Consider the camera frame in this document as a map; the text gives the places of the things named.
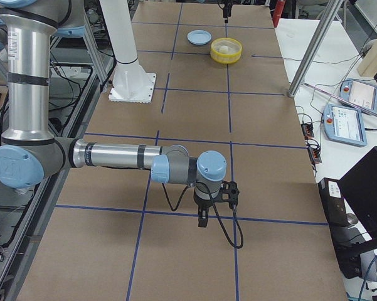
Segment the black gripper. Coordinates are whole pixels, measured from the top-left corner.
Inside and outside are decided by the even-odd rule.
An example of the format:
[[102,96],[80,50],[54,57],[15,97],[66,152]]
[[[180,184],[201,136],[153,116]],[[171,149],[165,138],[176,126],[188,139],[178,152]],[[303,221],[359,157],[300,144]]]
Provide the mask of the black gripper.
[[228,18],[231,16],[231,7],[233,6],[232,0],[223,0],[223,19],[228,23]]
[[198,226],[200,228],[206,228],[209,219],[209,208],[213,206],[213,203],[209,199],[197,199],[198,205]]

